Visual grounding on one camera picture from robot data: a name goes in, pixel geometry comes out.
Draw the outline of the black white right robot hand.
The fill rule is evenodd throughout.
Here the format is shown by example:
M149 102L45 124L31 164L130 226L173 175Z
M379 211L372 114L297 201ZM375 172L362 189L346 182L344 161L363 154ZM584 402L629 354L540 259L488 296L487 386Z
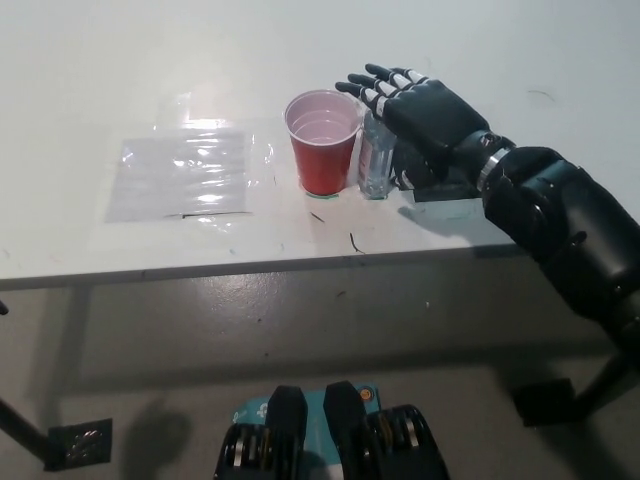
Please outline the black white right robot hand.
M398 139L409 143L440 176L451 167L476 185L499 138L488 121L441 81L413 69L367 64L335 84L360 100Z

